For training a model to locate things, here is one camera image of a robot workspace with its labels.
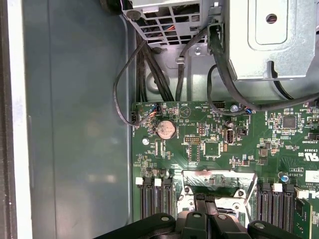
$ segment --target capacitor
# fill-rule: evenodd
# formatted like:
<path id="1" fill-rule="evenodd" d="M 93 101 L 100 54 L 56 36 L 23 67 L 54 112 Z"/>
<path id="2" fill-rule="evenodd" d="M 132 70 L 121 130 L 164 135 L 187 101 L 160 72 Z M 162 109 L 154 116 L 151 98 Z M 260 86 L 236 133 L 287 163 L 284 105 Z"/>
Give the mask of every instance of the capacitor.
<path id="1" fill-rule="evenodd" d="M 157 125 L 157 134 L 162 139 L 173 138 L 176 134 L 176 126 L 170 120 L 162 120 Z"/>
<path id="2" fill-rule="evenodd" d="M 239 111 L 238 105 L 232 105 L 232 106 L 230 107 L 230 111 L 231 111 L 232 113 L 238 112 L 238 111 Z"/>
<path id="3" fill-rule="evenodd" d="M 227 120 L 227 121 L 225 122 L 225 125 L 226 125 L 227 128 L 234 128 L 234 127 L 235 127 L 234 122 L 231 121 L 231 120 Z"/>
<path id="4" fill-rule="evenodd" d="M 283 181 L 284 183 L 287 183 L 289 181 L 289 177 L 287 175 L 287 173 L 285 172 L 279 172 L 278 173 L 278 178 Z"/>

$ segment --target chip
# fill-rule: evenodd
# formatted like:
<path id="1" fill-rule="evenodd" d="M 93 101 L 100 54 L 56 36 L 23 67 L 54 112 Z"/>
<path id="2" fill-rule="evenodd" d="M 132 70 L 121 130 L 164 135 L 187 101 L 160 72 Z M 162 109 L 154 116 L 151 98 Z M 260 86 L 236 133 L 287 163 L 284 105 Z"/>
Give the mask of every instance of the chip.
<path id="1" fill-rule="evenodd" d="M 294 116 L 284 116 L 284 118 L 283 118 L 283 128 L 296 128 L 296 117 L 294 117 Z"/>
<path id="2" fill-rule="evenodd" d="M 266 149 L 266 148 L 259 149 L 259 155 L 262 158 L 267 158 L 268 157 L 268 149 Z"/>
<path id="3" fill-rule="evenodd" d="M 214 157 L 220 155 L 219 143 L 205 143 L 205 156 Z"/>

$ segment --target integrated circuit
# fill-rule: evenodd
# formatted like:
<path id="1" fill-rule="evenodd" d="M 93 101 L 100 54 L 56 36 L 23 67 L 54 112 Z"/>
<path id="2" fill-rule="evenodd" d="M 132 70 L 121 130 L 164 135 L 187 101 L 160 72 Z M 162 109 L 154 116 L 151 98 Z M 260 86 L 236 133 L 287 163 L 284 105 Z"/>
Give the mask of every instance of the integrated circuit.
<path id="1" fill-rule="evenodd" d="M 308 139 L 310 140 L 319 140 L 319 133 L 309 133 Z"/>
<path id="2" fill-rule="evenodd" d="M 205 143 L 205 154 L 206 157 L 218 157 L 220 155 L 219 143 L 206 142 Z"/>
<path id="3" fill-rule="evenodd" d="M 295 116 L 284 116 L 283 117 L 283 128 L 296 128 L 296 117 Z"/>
<path id="4" fill-rule="evenodd" d="M 267 158 L 268 157 L 268 149 L 266 149 L 266 148 L 259 149 L 259 155 L 261 158 Z"/>

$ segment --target mounting hole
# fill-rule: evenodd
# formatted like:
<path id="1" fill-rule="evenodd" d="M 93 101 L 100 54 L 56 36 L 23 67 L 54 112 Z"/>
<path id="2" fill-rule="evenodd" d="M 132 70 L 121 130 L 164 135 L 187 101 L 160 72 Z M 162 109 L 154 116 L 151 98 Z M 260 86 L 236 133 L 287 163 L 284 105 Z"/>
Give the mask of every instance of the mounting hole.
<path id="1" fill-rule="evenodd" d="M 277 15 L 275 15 L 275 14 L 269 14 L 269 15 L 266 17 L 266 22 L 267 22 L 268 24 L 274 24 L 276 21 L 277 21 Z"/>

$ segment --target screw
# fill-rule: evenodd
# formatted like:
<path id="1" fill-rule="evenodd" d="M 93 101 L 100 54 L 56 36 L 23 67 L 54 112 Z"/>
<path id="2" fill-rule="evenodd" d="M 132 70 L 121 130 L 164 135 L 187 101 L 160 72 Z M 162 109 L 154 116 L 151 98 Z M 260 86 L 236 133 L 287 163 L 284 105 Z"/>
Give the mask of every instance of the screw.
<path id="1" fill-rule="evenodd" d="M 132 21 L 137 21 L 141 18 L 141 13 L 139 11 L 131 10 L 126 13 L 126 16 Z"/>
<path id="2" fill-rule="evenodd" d="M 265 225 L 261 224 L 261 223 L 255 223 L 255 227 L 257 227 L 259 229 L 265 229 Z"/>
<path id="3" fill-rule="evenodd" d="M 143 138 L 142 139 L 142 144 L 149 145 L 149 143 L 150 143 L 150 140 L 148 138 Z"/>
<path id="4" fill-rule="evenodd" d="M 230 107 L 230 111 L 231 111 L 231 112 L 238 112 L 238 111 L 239 111 L 238 105 L 232 105 L 232 106 Z"/>
<path id="5" fill-rule="evenodd" d="M 195 55 L 199 56 L 201 53 L 201 48 L 200 47 L 196 47 L 195 48 Z"/>
<path id="6" fill-rule="evenodd" d="M 220 220 L 226 220 L 227 217 L 225 215 L 218 215 L 217 216 Z"/>
<path id="7" fill-rule="evenodd" d="M 238 210 L 238 209 L 240 208 L 239 203 L 234 203 L 234 204 L 233 204 L 233 208 L 236 209 L 236 210 Z"/>

